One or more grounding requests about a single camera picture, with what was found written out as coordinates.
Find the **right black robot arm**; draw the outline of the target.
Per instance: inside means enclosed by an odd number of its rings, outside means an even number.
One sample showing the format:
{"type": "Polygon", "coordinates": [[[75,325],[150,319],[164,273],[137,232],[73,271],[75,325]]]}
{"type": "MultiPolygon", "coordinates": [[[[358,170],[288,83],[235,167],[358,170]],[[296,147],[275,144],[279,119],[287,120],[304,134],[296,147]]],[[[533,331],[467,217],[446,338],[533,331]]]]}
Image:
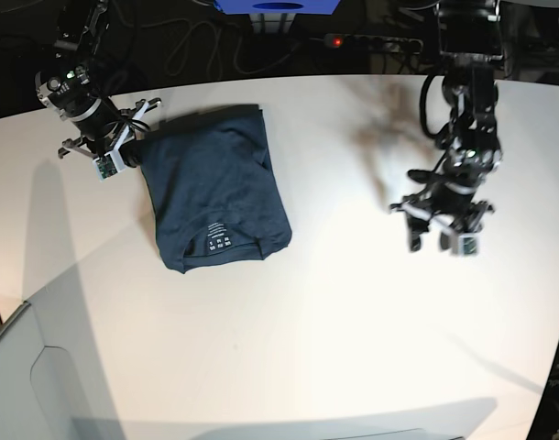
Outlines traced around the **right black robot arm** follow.
{"type": "Polygon", "coordinates": [[[161,105],[158,98],[141,99],[120,109],[112,101],[111,88],[126,72],[109,68],[98,54],[109,9],[108,1],[70,1],[60,13],[60,35],[53,44],[57,64],[35,76],[39,101],[78,130],[78,137],[62,141],[58,158],[79,153],[102,180],[140,165],[133,143],[150,132],[143,117],[161,105]]]}

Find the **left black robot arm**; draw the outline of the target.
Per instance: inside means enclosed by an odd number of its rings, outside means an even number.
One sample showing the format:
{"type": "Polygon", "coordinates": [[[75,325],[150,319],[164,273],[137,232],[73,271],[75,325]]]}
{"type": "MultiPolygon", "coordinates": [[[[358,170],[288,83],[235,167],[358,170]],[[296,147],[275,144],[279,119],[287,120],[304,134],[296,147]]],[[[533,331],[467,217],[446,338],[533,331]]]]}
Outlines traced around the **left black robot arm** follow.
{"type": "Polygon", "coordinates": [[[441,231],[440,248],[459,257],[475,256],[483,219],[493,204],[477,200],[487,176],[503,160],[495,114],[499,89],[495,67],[503,59],[498,1],[402,1],[400,7],[430,10],[438,28],[438,69],[448,122],[436,133],[427,120],[427,97],[435,74],[425,78],[419,97],[423,134],[442,155],[430,170],[409,170],[421,189],[390,205],[402,213],[410,252],[422,247],[431,225],[441,231]]]}

